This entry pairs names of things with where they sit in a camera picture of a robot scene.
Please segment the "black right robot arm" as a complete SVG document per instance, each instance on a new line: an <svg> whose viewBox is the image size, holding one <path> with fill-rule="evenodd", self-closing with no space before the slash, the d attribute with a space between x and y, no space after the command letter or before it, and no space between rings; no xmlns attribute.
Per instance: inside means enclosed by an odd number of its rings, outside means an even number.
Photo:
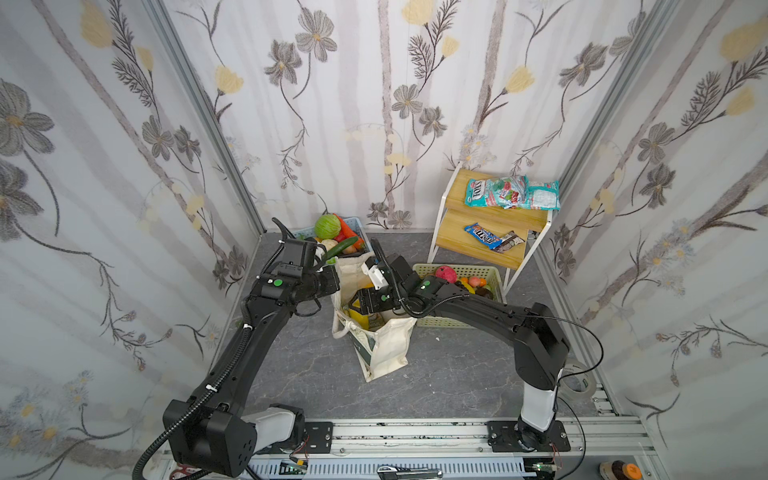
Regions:
<svg viewBox="0 0 768 480"><path fill-rule="evenodd" d="M373 286L358 290L352 300L362 315L403 311L459 321L484 331L513 349L514 367L523 382L523 405L513 427L513 442L522 451L539 451L554 442L556 398L571 344L562 328L568 321L549 307L507 305L435 275L419 276L399 256L393 261L366 260L361 271Z"/></svg>

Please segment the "cream canvas grocery bag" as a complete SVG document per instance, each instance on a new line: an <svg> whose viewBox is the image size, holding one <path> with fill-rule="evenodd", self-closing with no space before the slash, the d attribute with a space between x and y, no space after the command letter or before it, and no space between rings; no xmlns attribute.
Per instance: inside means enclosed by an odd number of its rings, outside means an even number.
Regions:
<svg viewBox="0 0 768 480"><path fill-rule="evenodd" d="M365 261L372 257L372 253L366 253L337 260L335 269L340 290L331 296L334 309L332 336L351 339L364 380L368 383L408 364L406 354L416 324L415 318L391 311L368 316L353 312L354 294L372 286L362 270Z"/></svg>

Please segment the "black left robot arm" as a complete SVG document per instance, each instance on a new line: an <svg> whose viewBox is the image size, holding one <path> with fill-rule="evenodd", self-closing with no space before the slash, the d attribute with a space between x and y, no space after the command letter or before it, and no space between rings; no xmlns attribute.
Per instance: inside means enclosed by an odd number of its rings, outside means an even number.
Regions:
<svg viewBox="0 0 768 480"><path fill-rule="evenodd" d="M340 289L338 274L327 264L332 250L314 239L296 238L285 225L279 230L277 250L241 301L240 329L189 398L169 403L164 430L137 460L133 478L143 478L163 445L169 445L176 462L195 468L195 479L211 473L236 478L260 450L262 434L242 418L257 373L299 305L318 303Z"/></svg>

